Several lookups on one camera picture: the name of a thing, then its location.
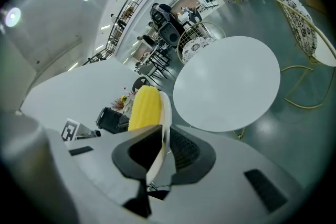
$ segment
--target black chair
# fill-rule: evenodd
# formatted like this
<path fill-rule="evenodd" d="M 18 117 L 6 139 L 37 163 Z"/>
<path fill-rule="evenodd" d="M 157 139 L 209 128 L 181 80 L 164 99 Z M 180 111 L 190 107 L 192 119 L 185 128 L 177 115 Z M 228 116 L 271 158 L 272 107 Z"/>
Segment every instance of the black chair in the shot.
<path fill-rule="evenodd" d="M 162 126 L 137 129 L 138 135 L 118 146 L 112 152 L 115 166 L 126 178 L 140 182 L 136 197 L 123 206 L 134 213 L 148 217 L 151 208 L 146 192 L 146 174 L 162 146 Z M 176 173 L 171 185 L 193 184 L 200 181 L 213 168 L 216 152 L 206 141 L 187 134 L 176 127 L 170 128 L 170 148 L 174 155 Z M 164 199 L 167 193 L 160 196 Z"/>
<path fill-rule="evenodd" d="M 133 87 L 132 87 L 132 91 L 135 92 L 135 90 L 139 91 L 139 89 L 144 86 L 144 85 L 150 85 L 149 81 L 147 80 L 146 77 L 140 77 L 138 78 L 134 84 L 133 84 Z"/>
<path fill-rule="evenodd" d="M 118 134 L 128 130 L 128 122 L 128 117 L 123 114 L 111 108 L 103 108 L 96 120 L 96 125 L 99 129 Z"/>

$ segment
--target gray floor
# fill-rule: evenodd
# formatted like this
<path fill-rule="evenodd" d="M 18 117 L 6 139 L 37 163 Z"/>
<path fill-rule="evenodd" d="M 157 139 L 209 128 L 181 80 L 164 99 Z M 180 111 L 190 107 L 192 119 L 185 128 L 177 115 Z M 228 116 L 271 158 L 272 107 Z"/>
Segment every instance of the gray floor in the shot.
<path fill-rule="evenodd" d="M 326 16 L 309 7 L 307 10 L 315 25 L 333 44 L 336 44 Z M 275 0 L 229 3 L 215 10 L 204 21 L 221 26 L 228 37 L 248 36 L 261 40 L 274 52 L 281 68 L 308 64 L 307 57 L 299 48 L 293 51 L 295 38 Z M 175 53 L 171 51 L 171 54 L 169 71 L 177 77 L 183 65 Z M 255 148 L 289 172 L 302 187 L 306 187 L 319 179 L 335 145 L 333 133 L 336 127 L 334 120 L 336 83 L 334 81 L 327 101 L 322 107 L 313 110 L 297 108 L 287 103 L 284 96 L 297 82 L 302 71 L 290 70 L 281 74 L 277 98 L 265 115 L 247 127 L 242 143 Z M 314 71 L 307 76 L 292 98 L 305 105 L 318 103 L 327 90 L 331 74 L 330 67 L 314 66 Z M 175 79 L 171 76 L 169 79 L 158 81 L 162 85 L 161 89 L 170 96 L 173 123 L 189 126 L 174 107 L 174 82 Z M 217 134 L 237 139 L 231 132 Z M 155 185 L 169 184 L 173 172 L 173 156 L 169 154 L 168 161 L 155 180 Z"/>

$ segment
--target white patterned chair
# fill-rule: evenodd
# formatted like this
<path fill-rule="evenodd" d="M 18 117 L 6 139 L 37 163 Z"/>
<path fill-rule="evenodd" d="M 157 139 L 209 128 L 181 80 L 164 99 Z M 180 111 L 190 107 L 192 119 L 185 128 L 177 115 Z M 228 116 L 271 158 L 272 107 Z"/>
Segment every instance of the white patterned chair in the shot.
<path fill-rule="evenodd" d="M 336 50 L 333 47 L 333 45 L 329 42 L 329 40 L 326 38 L 326 36 L 313 24 L 312 20 L 310 20 L 307 17 L 307 15 L 299 11 L 298 5 L 296 5 L 296 8 L 293 8 L 293 0 L 290 1 L 292 5 L 289 5 L 281 0 L 276 1 L 278 2 L 280 7 L 282 8 L 282 11 L 284 12 L 284 15 L 296 39 L 296 44 L 300 46 L 300 48 L 307 55 L 309 60 L 308 66 L 290 66 L 282 69 L 281 72 L 289 70 L 291 68 L 305 68 L 304 73 L 300 77 L 299 81 L 295 84 L 295 86 L 288 92 L 288 94 L 285 97 L 285 100 L 299 108 L 304 109 L 317 108 L 323 105 L 323 102 L 325 101 L 331 87 L 336 67 Z M 289 100 L 288 99 L 289 96 L 296 91 L 297 87 L 304 79 L 304 77 L 307 75 L 307 73 L 313 70 L 311 68 L 312 65 L 322 65 L 322 64 L 333 67 L 332 77 L 327 92 L 323 98 L 323 101 L 317 105 L 303 106 Z"/>
<path fill-rule="evenodd" d="M 185 65 L 204 47 L 225 37 L 225 32 L 218 25 L 208 22 L 193 24 L 181 35 L 178 41 L 178 58 Z"/>

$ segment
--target white wall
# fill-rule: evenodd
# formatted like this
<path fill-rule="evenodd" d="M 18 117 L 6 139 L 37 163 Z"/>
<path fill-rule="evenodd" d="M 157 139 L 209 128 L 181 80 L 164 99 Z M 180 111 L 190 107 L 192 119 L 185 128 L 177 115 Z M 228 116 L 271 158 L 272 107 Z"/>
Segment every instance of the white wall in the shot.
<path fill-rule="evenodd" d="M 138 61 L 135 58 L 131 57 L 130 59 L 128 59 L 128 61 L 124 65 L 127 66 L 130 70 L 132 70 L 134 72 L 135 64 L 137 62 Z"/>
<path fill-rule="evenodd" d="M 0 41 L 0 111 L 15 111 L 20 108 L 36 71 L 9 40 Z"/>
<path fill-rule="evenodd" d="M 76 67 L 80 67 L 84 62 L 86 62 L 86 59 L 83 57 L 83 49 L 81 48 L 81 45 L 82 41 L 79 38 L 75 41 L 74 46 L 69 51 L 60 55 L 57 59 L 51 62 L 50 65 L 36 75 L 31 88 L 54 76 L 67 72 L 76 62 L 78 63 Z"/>
<path fill-rule="evenodd" d="M 115 14 L 116 16 L 119 14 L 122 6 L 125 4 L 126 0 L 108 0 L 107 4 L 104 8 L 104 11 L 102 13 L 102 16 L 100 18 L 100 23 L 97 26 L 97 36 L 96 40 L 94 41 L 94 44 L 90 47 L 88 50 L 87 58 L 91 58 L 93 55 L 95 55 L 98 51 L 96 51 L 96 48 L 98 48 L 101 45 L 106 45 L 111 29 L 113 26 L 112 20 L 111 20 L 111 14 Z M 101 27 L 110 25 L 110 28 L 100 30 Z"/>
<path fill-rule="evenodd" d="M 21 110 L 60 133 L 67 118 L 94 130 L 100 111 L 125 94 L 124 87 L 131 91 L 138 77 L 113 58 L 91 63 L 34 87 Z"/>

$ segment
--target white round table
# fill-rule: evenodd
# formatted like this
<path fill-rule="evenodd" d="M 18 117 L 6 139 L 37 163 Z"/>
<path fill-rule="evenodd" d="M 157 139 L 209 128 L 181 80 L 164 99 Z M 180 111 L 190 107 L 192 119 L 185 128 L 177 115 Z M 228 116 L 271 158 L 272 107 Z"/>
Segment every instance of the white round table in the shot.
<path fill-rule="evenodd" d="M 203 48 L 183 67 L 174 86 L 174 104 L 196 128 L 239 130 L 269 109 L 279 85 L 279 63 L 264 43 L 228 37 Z"/>

